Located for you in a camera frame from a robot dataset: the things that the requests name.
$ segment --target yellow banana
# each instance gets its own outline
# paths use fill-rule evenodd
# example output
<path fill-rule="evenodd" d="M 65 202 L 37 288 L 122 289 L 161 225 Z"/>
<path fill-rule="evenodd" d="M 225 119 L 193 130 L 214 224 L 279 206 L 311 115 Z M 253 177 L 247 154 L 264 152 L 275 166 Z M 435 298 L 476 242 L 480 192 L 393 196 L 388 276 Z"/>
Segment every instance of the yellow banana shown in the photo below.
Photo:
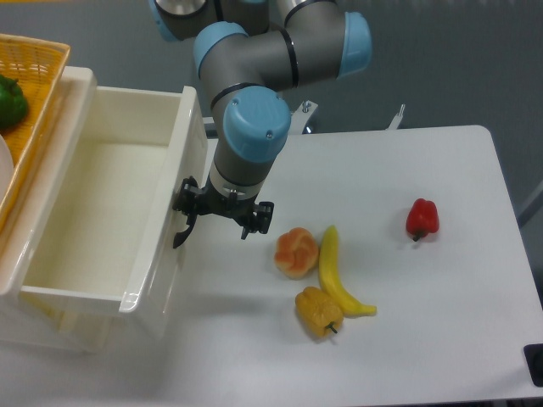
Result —
<path fill-rule="evenodd" d="M 376 306 L 361 303 L 343 287 L 338 271 L 338 249 L 338 230 L 335 226 L 330 226 L 324 232 L 319 256 L 319 281 L 322 289 L 338 303 L 346 315 L 375 315 Z"/>

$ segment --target white plastic bin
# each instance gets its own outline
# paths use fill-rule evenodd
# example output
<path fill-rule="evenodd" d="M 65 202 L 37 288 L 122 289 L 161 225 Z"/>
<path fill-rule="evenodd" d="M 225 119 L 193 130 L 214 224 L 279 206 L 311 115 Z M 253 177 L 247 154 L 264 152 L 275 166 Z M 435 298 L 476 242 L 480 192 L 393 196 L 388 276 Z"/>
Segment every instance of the white plastic bin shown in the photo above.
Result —
<path fill-rule="evenodd" d="M 32 328 L 41 318 L 48 332 L 17 337 L 0 315 L 0 339 L 96 350 L 120 316 L 159 337 L 182 263 L 173 237 L 186 221 L 171 206 L 182 179 L 204 170 L 196 91 L 96 87 L 90 70 L 71 67 L 63 79 L 87 84 L 81 97 L 90 108 L 80 98 L 79 107 L 64 103 L 59 121 L 73 122 L 70 134 L 54 134 L 26 205 L 33 208 L 21 212 L 0 255 L 4 319 L 21 325 L 28 315 L 22 325 Z"/>

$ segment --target orange basket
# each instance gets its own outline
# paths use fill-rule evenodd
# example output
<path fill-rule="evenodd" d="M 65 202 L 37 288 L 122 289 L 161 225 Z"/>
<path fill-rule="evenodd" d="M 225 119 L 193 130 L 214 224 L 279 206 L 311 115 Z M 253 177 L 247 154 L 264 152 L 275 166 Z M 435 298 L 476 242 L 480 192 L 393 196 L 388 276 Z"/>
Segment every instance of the orange basket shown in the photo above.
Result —
<path fill-rule="evenodd" d="M 65 44 L 0 34 L 0 74 L 19 80 L 29 106 L 23 121 L 2 131 L 15 169 L 0 197 L 0 237 L 13 224 L 47 143 L 55 90 L 69 56 L 70 46 Z"/>

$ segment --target yellow bell pepper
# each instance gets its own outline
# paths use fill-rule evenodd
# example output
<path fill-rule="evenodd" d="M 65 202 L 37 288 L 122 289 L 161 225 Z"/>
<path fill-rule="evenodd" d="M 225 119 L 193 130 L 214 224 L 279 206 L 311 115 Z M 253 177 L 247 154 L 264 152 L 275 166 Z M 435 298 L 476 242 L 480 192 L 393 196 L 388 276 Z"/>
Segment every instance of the yellow bell pepper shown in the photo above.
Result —
<path fill-rule="evenodd" d="M 332 297 L 316 287 L 307 287 L 295 299 L 296 310 L 307 327 L 318 337 L 338 333 L 343 311 Z"/>

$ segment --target blue joint cap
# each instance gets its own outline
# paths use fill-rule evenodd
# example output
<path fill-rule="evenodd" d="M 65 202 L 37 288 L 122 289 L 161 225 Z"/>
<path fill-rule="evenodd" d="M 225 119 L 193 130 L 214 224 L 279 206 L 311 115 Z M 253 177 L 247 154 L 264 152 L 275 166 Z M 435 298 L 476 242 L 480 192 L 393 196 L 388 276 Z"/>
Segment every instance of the blue joint cap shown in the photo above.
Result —
<path fill-rule="evenodd" d="M 338 78 L 364 70 L 372 59 L 372 35 L 360 13 L 345 13 L 345 39 Z"/>
<path fill-rule="evenodd" d="M 287 142 L 290 109 L 272 89 L 245 87 L 224 111 L 223 130 L 228 145 L 252 163 L 273 161 Z"/>
<path fill-rule="evenodd" d="M 154 23 L 159 29 L 159 33 L 162 36 L 162 39 L 168 42 L 179 41 L 176 36 L 174 36 L 171 31 L 166 27 L 162 17 L 160 16 L 159 10 L 156 8 L 156 3 L 154 0 L 148 0 L 149 8 L 151 8 L 151 14 L 153 15 Z"/>
<path fill-rule="evenodd" d="M 196 70 L 198 71 L 198 77 L 200 76 L 200 66 L 204 61 L 205 55 L 221 40 L 224 40 L 227 36 L 233 36 L 235 34 L 241 34 L 249 36 L 241 25 L 236 23 L 228 23 L 226 21 L 219 21 L 205 27 L 194 40 L 194 63 L 196 64 Z"/>

